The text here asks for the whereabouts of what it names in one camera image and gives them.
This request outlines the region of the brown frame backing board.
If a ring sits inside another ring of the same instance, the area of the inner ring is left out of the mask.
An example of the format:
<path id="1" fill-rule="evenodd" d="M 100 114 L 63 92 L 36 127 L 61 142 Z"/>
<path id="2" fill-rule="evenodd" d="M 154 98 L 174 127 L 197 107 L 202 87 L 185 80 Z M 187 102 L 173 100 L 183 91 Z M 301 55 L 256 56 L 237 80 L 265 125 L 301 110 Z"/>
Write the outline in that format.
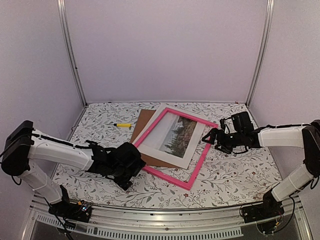
<path id="1" fill-rule="evenodd" d="M 140 111 L 137 122 L 135 124 L 134 129 L 133 129 L 130 143 L 133 143 L 133 141 L 141 133 L 143 128 L 146 126 L 146 124 L 149 122 L 151 117 L 154 115 L 154 113 L 155 113 L 155 110 L 142 109 Z M 164 167 L 164 168 L 176 168 L 177 167 L 177 166 L 172 165 L 170 163 L 167 163 L 167 162 L 161 161 L 159 159 L 153 158 L 151 156 L 145 155 L 143 153 L 141 154 L 141 159 L 144 162 L 146 162 L 147 166 Z"/>

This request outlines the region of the yellow handled screwdriver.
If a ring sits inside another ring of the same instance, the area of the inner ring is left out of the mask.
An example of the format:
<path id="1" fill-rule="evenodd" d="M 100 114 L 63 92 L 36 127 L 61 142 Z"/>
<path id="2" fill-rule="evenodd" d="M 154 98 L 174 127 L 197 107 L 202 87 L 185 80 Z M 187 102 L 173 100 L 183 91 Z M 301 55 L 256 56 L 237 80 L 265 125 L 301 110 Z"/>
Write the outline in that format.
<path id="1" fill-rule="evenodd" d="M 131 128 L 131 123 L 109 123 L 107 124 L 108 127 L 116 127 L 116 128 Z"/>

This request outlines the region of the pink picture frame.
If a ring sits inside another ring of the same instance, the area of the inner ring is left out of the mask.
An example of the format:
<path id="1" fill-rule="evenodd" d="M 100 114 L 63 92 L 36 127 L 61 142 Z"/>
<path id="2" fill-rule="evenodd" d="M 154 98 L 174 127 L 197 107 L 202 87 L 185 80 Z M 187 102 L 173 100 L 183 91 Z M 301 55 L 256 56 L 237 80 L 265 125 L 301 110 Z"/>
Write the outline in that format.
<path id="1" fill-rule="evenodd" d="M 203 123 L 206 125 L 206 127 L 202 133 L 201 138 L 211 128 L 218 127 L 216 123 L 210 121 L 208 118 L 206 121 L 203 121 Z M 193 154 L 193 157 L 191 159 L 191 162 L 188 168 L 184 169 L 179 167 L 170 168 L 170 167 L 157 167 L 157 166 L 146 165 L 144 167 L 144 170 L 147 173 L 153 175 L 154 177 L 162 179 L 168 183 L 171 183 L 185 190 L 190 190 L 200 172 L 200 169 L 210 149 L 210 145 L 208 143 L 201 143 L 201 138 Z"/>

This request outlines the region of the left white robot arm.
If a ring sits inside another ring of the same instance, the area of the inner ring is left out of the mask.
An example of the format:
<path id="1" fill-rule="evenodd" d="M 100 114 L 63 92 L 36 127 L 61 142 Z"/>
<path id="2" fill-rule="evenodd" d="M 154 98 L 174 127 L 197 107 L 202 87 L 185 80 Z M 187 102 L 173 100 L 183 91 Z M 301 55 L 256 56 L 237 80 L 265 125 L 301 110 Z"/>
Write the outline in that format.
<path id="1" fill-rule="evenodd" d="M 103 147 L 88 140 L 77 145 L 36 130 L 33 122 L 25 120 L 6 139 L 1 153 L 1 169 L 9 176 L 18 177 L 41 194 L 63 217 L 74 213 L 75 204 L 67 190 L 54 183 L 36 164 L 37 160 L 64 164 L 82 171 L 111 179 L 127 190 L 146 163 L 131 143 L 119 147 Z"/>

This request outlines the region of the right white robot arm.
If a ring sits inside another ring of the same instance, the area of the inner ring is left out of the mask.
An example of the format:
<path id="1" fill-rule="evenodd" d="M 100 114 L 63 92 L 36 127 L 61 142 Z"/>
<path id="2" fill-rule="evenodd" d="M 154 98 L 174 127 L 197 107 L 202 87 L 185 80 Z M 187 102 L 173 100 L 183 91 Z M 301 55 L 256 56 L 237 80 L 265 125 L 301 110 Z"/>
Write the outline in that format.
<path id="1" fill-rule="evenodd" d="M 300 192 L 307 185 L 313 189 L 320 180 L 320 121 L 311 123 L 266 125 L 254 128 L 249 113 L 246 111 L 220 120 L 220 128 L 212 128 L 201 140 L 214 145 L 215 149 L 225 154 L 234 153 L 234 148 L 249 149 L 269 147 L 293 147 L 304 150 L 302 164 L 284 180 L 263 195 L 263 203 L 258 213 L 262 218 L 269 218 L 278 210 L 278 204 L 291 194 Z"/>

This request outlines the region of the floral patterned table mat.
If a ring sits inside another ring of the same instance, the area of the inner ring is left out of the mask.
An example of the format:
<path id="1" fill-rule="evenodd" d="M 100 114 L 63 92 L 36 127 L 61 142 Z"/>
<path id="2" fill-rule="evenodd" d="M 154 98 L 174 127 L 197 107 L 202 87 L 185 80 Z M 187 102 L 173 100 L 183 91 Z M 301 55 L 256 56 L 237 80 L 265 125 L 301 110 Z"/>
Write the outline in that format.
<path id="1" fill-rule="evenodd" d="M 136 125 L 141 110 L 156 110 L 158 102 L 93 103 L 86 107 L 74 127 L 71 141 L 87 140 L 105 147 L 128 142 L 134 128 L 117 128 L 114 123 Z M 240 149 L 234 155 L 210 148 L 190 190 L 141 171 L 128 190 L 113 181 L 76 167 L 60 164 L 52 176 L 71 199 L 96 204 L 148 209 L 191 209 L 241 205 L 260 201 L 280 180 L 277 165 L 267 148 Z"/>

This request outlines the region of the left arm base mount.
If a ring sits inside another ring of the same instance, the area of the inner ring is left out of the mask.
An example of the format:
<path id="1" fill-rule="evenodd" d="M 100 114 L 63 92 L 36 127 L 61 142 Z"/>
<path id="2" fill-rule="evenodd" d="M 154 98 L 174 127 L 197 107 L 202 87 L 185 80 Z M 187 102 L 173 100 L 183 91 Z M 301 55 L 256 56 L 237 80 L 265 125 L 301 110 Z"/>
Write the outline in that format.
<path id="1" fill-rule="evenodd" d="M 49 204 L 48 212 L 64 219 L 88 223 L 92 215 L 92 205 L 84 200 L 78 203 L 62 200 L 55 204 Z"/>

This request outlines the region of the aluminium front rail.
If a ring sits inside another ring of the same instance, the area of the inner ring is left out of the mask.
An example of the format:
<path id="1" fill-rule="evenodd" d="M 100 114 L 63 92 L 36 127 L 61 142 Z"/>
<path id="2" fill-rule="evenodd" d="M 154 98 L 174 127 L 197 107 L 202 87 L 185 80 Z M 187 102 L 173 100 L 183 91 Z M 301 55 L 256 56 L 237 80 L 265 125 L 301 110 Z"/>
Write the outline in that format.
<path id="1" fill-rule="evenodd" d="M 283 202 L 284 214 L 246 222 L 244 205 L 194 209 L 142 209 L 93 205 L 89 222 L 49 214 L 35 195 L 22 232 L 24 240 L 311 240 L 297 196 Z"/>

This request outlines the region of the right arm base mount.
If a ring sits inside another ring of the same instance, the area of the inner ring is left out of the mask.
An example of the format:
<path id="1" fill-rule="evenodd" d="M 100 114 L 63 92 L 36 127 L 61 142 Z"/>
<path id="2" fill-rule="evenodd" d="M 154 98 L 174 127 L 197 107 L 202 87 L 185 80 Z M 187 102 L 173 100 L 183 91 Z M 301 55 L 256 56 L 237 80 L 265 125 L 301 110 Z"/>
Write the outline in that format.
<path id="1" fill-rule="evenodd" d="M 273 235 L 283 221 L 284 208 L 282 204 L 276 204 L 271 208 L 263 203 L 242 204 L 239 215 L 245 223 L 255 223 L 257 230 L 263 235 Z"/>

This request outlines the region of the right aluminium corner post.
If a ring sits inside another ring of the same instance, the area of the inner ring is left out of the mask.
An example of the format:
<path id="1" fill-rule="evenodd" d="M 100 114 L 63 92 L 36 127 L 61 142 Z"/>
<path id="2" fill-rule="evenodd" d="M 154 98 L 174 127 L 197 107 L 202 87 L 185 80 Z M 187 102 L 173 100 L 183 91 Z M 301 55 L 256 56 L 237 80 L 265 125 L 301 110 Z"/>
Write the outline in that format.
<path id="1" fill-rule="evenodd" d="M 262 29 L 262 36 L 261 36 L 259 51 L 258 51 L 257 60 L 256 60 L 256 64 L 253 71 L 252 80 L 249 86 L 248 95 L 245 102 L 245 105 L 247 106 L 248 109 L 250 108 L 253 102 L 253 98 L 258 85 L 260 73 L 262 70 L 264 57 L 265 57 L 265 53 L 268 46 L 271 26 L 272 26 L 274 7 L 275 7 L 274 0 L 268 0 L 266 2 L 265 18 L 264 18 L 264 24 Z"/>

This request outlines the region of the aluminium corner post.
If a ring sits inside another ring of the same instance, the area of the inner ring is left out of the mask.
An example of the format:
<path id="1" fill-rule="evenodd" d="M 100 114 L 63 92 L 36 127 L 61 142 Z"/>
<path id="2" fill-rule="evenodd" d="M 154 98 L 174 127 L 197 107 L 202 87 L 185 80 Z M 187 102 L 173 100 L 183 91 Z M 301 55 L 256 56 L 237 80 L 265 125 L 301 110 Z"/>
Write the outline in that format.
<path id="1" fill-rule="evenodd" d="M 275 7 L 274 0 L 268 0 L 266 2 L 265 18 L 264 18 L 264 24 L 262 29 L 262 36 L 261 36 L 259 51 L 258 51 L 257 60 L 256 60 L 256 64 L 253 71 L 252 80 L 249 86 L 248 95 L 245 102 L 245 105 L 247 106 L 248 109 L 250 108 L 253 102 L 253 98 L 258 85 L 260 73 L 262 70 L 264 57 L 265 57 L 265 53 L 268 46 L 271 26 L 272 26 L 274 7 Z"/>
<path id="2" fill-rule="evenodd" d="M 85 108 L 88 105 L 88 103 L 85 96 L 83 85 L 81 83 L 78 65 L 77 65 L 74 50 L 73 50 L 71 34 L 69 30 L 69 25 L 68 25 L 67 11 L 66 11 L 66 1 L 57 0 L 57 8 L 58 8 L 58 15 L 60 20 L 62 35 L 65 43 L 65 48 L 66 48 L 66 52 L 67 52 L 67 56 L 68 56 L 68 60 L 71 68 L 71 73 L 74 79 L 75 87 L 76 87 L 81 105 Z"/>

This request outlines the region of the left aluminium corner post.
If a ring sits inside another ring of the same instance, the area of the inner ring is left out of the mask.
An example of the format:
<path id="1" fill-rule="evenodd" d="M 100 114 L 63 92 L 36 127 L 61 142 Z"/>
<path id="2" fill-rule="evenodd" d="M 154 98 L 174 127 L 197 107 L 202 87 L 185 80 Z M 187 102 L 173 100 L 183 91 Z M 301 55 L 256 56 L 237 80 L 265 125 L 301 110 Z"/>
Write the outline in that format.
<path id="1" fill-rule="evenodd" d="M 57 8 L 58 8 L 58 15 L 60 20 L 62 35 L 65 43 L 65 48 L 66 48 L 66 52 L 67 52 L 67 56 L 68 56 L 68 60 L 71 68 L 71 73 L 74 79 L 75 87 L 76 87 L 81 105 L 85 108 L 88 105 L 88 103 L 85 96 L 83 85 L 81 83 L 78 65 L 77 65 L 74 50 L 73 50 L 71 34 L 69 30 L 69 25 L 68 25 L 67 11 L 66 11 L 66 1 L 57 0 Z"/>

